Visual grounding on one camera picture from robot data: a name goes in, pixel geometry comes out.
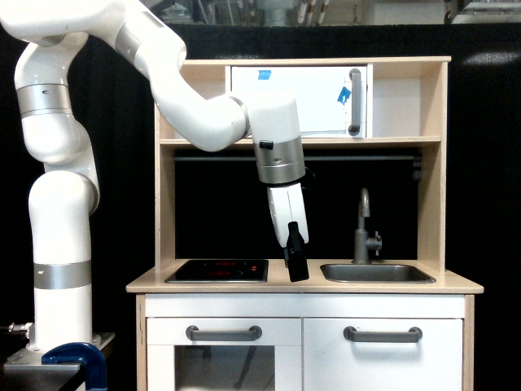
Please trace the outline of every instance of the faucet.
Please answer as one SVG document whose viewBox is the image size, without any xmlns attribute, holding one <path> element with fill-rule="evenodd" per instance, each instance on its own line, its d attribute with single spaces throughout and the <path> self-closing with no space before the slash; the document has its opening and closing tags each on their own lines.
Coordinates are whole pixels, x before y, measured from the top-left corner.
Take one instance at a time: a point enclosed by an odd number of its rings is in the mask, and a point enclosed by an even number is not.
<svg viewBox="0 0 521 391">
<path fill-rule="evenodd" d="M 360 203 L 358 204 L 358 228 L 355 230 L 355 255 L 351 263 L 356 265 L 370 265 L 369 250 L 374 250 L 379 255 L 382 249 L 382 237 L 376 231 L 374 238 L 369 237 L 366 229 L 366 217 L 370 216 L 369 192 L 361 189 Z"/>
</svg>

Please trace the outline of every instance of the drawer handle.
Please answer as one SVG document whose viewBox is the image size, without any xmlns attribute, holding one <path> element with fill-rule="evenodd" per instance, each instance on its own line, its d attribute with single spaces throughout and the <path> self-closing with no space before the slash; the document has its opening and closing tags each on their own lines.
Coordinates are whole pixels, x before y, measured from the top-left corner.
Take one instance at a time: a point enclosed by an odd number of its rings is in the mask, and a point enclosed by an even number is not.
<svg viewBox="0 0 521 391">
<path fill-rule="evenodd" d="M 353 326 L 344 329 L 346 340 L 353 342 L 392 342 L 395 344 L 410 344 L 422 339 L 422 330 L 412 327 L 408 332 L 358 332 Z"/>
<path fill-rule="evenodd" d="M 262 330 L 258 326 L 252 326 L 245 331 L 201 331 L 196 326 L 189 326 L 186 329 L 186 336 L 189 340 L 243 342 L 258 340 L 262 336 Z"/>
</svg>

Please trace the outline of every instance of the drawer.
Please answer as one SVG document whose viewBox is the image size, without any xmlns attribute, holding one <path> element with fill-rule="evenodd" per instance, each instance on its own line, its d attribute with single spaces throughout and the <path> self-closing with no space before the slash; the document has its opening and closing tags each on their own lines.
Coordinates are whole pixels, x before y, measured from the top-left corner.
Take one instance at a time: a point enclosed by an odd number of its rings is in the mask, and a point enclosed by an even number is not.
<svg viewBox="0 0 521 391">
<path fill-rule="evenodd" d="M 305 319 L 304 389 L 461 391 L 462 338 L 461 319 Z"/>
</svg>

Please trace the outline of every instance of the oven door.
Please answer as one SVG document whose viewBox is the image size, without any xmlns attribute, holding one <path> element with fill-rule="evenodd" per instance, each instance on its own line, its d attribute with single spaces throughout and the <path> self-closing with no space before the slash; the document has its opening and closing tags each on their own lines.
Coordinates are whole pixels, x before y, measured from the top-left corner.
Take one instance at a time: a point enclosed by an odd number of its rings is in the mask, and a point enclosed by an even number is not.
<svg viewBox="0 0 521 391">
<path fill-rule="evenodd" d="M 150 318 L 148 391 L 300 391 L 300 319 Z"/>
</svg>

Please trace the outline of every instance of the microwave handle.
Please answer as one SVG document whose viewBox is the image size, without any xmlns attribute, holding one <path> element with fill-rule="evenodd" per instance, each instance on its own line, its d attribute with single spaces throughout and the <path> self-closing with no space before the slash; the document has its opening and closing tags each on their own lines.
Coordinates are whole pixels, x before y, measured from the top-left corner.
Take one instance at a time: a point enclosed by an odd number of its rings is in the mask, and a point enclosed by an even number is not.
<svg viewBox="0 0 521 391">
<path fill-rule="evenodd" d="M 262 330 L 258 326 L 252 326 L 245 331 L 204 331 L 196 326 L 186 329 L 189 340 L 206 340 L 214 342 L 248 342 L 258 340 L 262 336 Z"/>
<path fill-rule="evenodd" d="M 356 136 L 360 133 L 361 127 L 361 72 L 358 69 L 352 69 L 349 73 L 349 78 L 352 80 L 352 94 L 351 94 L 351 125 L 348 132 L 351 136 Z"/>
</svg>

